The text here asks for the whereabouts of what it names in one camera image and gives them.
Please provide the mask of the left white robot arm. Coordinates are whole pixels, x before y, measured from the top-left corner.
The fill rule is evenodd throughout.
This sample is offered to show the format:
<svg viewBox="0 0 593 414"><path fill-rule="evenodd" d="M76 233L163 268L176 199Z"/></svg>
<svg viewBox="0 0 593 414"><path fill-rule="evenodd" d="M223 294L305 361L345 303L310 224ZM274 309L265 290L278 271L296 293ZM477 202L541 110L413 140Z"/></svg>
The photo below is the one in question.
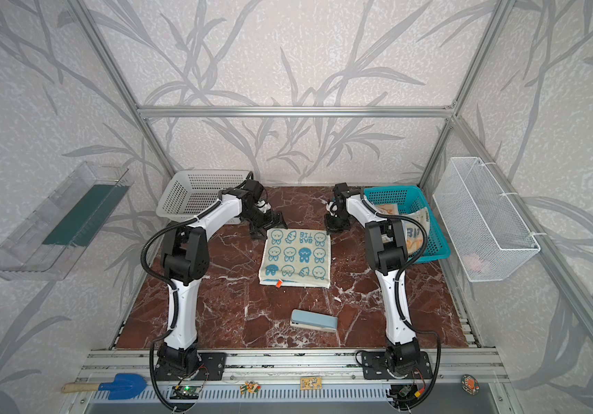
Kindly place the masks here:
<svg viewBox="0 0 593 414"><path fill-rule="evenodd" d="M234 218L249 224L251 239L264 240L270 229L285 229L283 214L262 198L265 188L255 179L218 191L204 211L173 222L152 235L139 254L140 265L167 285L170 293L167 331L157 341L158 364L182 376L201 367L197 351L196 302L201 279L208 272L208 241Z"/></svg>

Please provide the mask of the blue bunny pattern towel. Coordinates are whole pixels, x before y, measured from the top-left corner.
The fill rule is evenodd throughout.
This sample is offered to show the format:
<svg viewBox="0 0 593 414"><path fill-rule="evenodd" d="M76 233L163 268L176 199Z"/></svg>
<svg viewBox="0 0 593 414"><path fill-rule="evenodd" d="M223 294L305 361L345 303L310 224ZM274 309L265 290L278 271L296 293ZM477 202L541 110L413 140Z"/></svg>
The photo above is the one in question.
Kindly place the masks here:
<svg viewBox="0 0 593 414"><path fill-rule="evenodd" d="M270 229L259 283L264 286L329 288L331 237L317 229Z"/></svg>

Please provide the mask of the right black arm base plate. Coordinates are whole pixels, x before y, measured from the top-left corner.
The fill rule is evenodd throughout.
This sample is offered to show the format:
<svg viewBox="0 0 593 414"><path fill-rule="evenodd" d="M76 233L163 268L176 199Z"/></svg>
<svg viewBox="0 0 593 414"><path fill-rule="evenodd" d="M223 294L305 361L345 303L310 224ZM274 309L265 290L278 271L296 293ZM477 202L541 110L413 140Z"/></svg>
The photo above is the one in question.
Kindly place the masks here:
<svg viewBox="0 0 593 414"><path fill-rule="evenodd" d="M366 351L358 350L355 355L355 361L362 367L364 379L386 381L392 380L430 380L433 377L434 364L430 362L427 352L421 352L421 358L418 362L409 363L399 372L389 369L389 359L384 351Z"/></svg>

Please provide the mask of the white perforated plastic basket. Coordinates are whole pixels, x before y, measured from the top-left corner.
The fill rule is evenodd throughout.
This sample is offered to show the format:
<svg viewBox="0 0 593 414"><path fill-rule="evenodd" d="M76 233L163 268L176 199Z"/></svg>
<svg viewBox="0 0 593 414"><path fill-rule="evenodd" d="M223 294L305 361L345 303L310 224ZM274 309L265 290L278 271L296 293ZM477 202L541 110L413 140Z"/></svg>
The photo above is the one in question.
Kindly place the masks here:
<svg viewBox="0 0 593 414"><path fill-rule="evenodd" d="M184 170L169 181L158 201L158 217L183 222L206 210L218 192L238 186L253 173L244 170Z"/></svg>

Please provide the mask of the blue rabbit print towel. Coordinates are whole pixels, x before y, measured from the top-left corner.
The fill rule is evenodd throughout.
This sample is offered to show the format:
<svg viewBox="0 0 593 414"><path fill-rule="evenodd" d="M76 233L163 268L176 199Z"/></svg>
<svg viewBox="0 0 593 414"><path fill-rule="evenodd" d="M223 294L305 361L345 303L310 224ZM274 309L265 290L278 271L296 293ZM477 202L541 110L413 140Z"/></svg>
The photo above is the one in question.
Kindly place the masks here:
<svg viewBox="0 0 593 414"><path fill-rule="evenodd" d="M418 222L423 229L425 229L425 234L429 236L430 233L430 215L429 209L427 207L421 208L414 213L408 214L407 217L415 220ZM407 246L408 253L413 255L417 253L424 243L424 236L423 232L421 232L420 228L409 221L403 221L403 230L405 235L405 242Z"/></svg>

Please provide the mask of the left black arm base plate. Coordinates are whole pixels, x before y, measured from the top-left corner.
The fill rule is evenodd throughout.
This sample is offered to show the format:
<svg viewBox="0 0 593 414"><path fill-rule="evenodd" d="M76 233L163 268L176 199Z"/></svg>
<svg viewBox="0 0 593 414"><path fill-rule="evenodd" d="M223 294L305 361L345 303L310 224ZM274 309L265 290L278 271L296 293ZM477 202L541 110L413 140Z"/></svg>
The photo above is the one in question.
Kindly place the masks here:
<svg viewBox="0 0 593 414"><path fill-rule="evenodd" d="M199 353L200 358L194 370L187 373L180 367L171 367L158 360L155 367L157 381L221 381L225 371L227 354L222 352Z"/></svg>

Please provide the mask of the teal perforated plastic basket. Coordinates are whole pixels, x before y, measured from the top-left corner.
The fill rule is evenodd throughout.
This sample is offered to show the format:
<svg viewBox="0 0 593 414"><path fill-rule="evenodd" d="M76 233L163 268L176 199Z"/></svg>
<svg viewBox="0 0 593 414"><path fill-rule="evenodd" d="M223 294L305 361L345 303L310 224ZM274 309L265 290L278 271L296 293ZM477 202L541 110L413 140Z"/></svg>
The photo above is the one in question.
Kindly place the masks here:
<svg viewBox="0 0 593 414"><path fill-rule="evenodd" d="M451 248L443 235L422 190L417 186L382 186L364 189L373 205L397 205L400 215L411 215L425 208L429 215L428 244L418 264L436 262L450 257Z"/></svg>

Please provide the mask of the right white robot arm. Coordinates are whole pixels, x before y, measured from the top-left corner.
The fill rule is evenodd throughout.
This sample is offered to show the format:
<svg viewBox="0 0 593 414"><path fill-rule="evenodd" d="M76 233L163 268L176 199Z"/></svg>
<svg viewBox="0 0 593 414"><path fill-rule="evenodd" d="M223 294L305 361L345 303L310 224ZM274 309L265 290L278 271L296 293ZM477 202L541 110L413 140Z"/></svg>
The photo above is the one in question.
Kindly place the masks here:
<svg viewBox="0 0 593 414"><path fill-rule="evenodd" d="M405 287L407 270L427 250L428 228L412 215L382 212L362 190L353 190L346 183L337 184L327 205L327 232L337 234L351 229L352 219L365 230L366 261L375 272L383 295L387 338L384 360L388 374L405 378L423 362L417 337L422 335L432 336L436 341L434 375L437 375L441 337L436 331L413 326Z"/></svg>

